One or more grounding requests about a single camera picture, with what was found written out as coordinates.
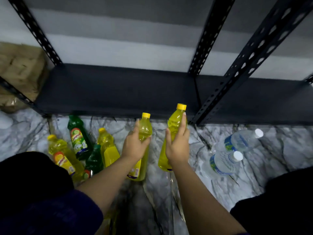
barcode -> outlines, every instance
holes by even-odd
[[[75,172],[75,169],[72,166],[69,167],[69,170],[70,170],[70,172]]]
[[[135,171],[135,177],[137,177],[139,174],[139,169],[137,168],[136,171]]]

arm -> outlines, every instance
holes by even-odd
[[[173,142],[169,129],[166,129],[166,156],[177,179],[189,234],[236,235],[246,233],[245,229],[207,190],[188,164],[189,134],[189,130],[186,129],[185,113]]]
[[[139,120],[137,120],[134,130],[130,131],[124,141],[121,157],[78,186],[77,190],[88,195],[99,206],[103,214],[106,214],[127,174],[143,157],[150,142],[151,137],[143,142],[139,140]]]

yellow liquid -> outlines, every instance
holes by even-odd
[[[114,144],[114,138],[107,131],[99,134],[97,143],[101,145],[101,156],[105,167],[110,166],[120,157]]]
[[[142,118],[139,121],[139,140],[144,141],[150,135],[152,135],[152,126],[150,123],[150,119]],[[149,146],[147,147],[145,154],[143,155],[143,158],[141,159],[139,176],[135,179],[128,177],[128,179],[134,180],[134,181],[142,181],[145,179],[146,172],[147,172],[147,164],[148,164],[148,154],[149,154]]]
[[[75,173],[72,175],[72,180],[75,184],[84,180],[84,176],[86,174],[84,171],[84,166],[76,158],[74,151],[72,151],[67,146],[67,143],[64,140],[57,139],[57,138],[49,140],[48,151],[49,151],[49,154],[51,155],[54,155],[57,152],[62,152],[64,154],[64,156],[68,159],[68,161],[75,168]]]
[[[169,120],[167,122],[168,128],[171,132],[172,141],[175,139],[175,136],[178,132],[178,128],[179,128],[180,123],[182,121],[182,114],[184,112],[185,112],[184,110],[176,110],[171,115],[171,117],[169,118]],[[161,168],[164,171],[171,171],[172,166],[168,162],[168,159],[167,159],[166,154],[165,154],[165,149],[166,149],[166,140],[164,140],[163,145],[162,145],[158,166],[159,166],[159,168]]]

finger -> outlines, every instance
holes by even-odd
[[[184,132],[184,137],[189,139],[190,136],[190,130],[186,128],[185,132]]]
[[[139,119],[136,120],[135,127],[133,129],[134,134],[139,134]]]
[[[143,141],[143,142],[141,143],[141,145],[144,146],[145,149],[146,149],[147,146],[150,144],[151,139],[152,139],[152,136],[149,136],[145,141]]]
[[[172,145],[172,137],[171,137],[170,130],[168,128],[165,130],[165,139],[166,139],[166,145]]]
[[[185,129],[186,129],[186,112],[184,112],[182,114],[182,121],[180,123],[180,126],[179,126],[177,134],[178,135],[183,135],[184,132],[185,132]]]

person's left hand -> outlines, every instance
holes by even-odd
[[[143,157],[150,142],[151,136],[143,142],[139,140],[139,119],[137,119],[133,131],[128,133],[124,141],[121,157],[127,157],[137,163]]]

